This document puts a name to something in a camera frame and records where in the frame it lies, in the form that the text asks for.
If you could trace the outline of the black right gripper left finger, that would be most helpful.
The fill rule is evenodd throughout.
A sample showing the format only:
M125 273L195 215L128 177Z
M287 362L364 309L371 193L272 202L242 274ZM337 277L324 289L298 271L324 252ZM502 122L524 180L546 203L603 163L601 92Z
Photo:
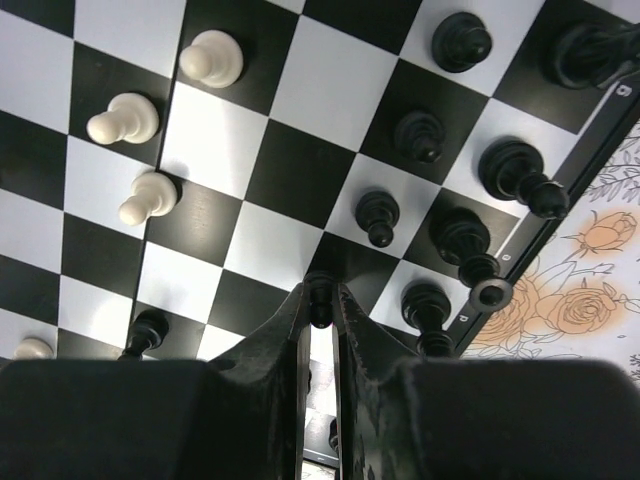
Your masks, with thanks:
M211 361L21 360L1 372L5 479L297 479L309 289Z

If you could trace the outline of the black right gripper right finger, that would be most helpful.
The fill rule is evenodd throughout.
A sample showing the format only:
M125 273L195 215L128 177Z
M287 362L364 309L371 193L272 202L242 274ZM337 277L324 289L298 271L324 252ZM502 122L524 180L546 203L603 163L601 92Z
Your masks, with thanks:
M635 479L639 391L594 360L416 354L337 285L345 479Z

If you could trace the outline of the black white chess board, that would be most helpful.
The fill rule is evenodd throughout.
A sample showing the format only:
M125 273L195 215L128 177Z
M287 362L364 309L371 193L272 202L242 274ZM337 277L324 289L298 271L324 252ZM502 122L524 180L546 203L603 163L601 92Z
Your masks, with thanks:
M441 69L431 40L469 12L493 48L468 71ZM637 80L572 91L539 72L565 24L639 20L635 1L5 1L1 5L1 356L35 337L60 358L116 358L128 325L156 308L170 325L154 359L209 360L249 335L313 270L342 279L364 311L407 345L404 288L430 280L450 299L446 328L465 352L478 332L468 292L429 239L439 208L473 210L510 270L540 222L489 196L475 170L513 136L545 173L573 183ZM240 78L189 79L181 51L207 30L231 35ZM141 94L160 126L142 144L100 145L90 118ZM423 110L443 124L440 159L395 151ZM175 207L130 226L132 182L169 177ZM355 220L385 191L400 219L377 248Z

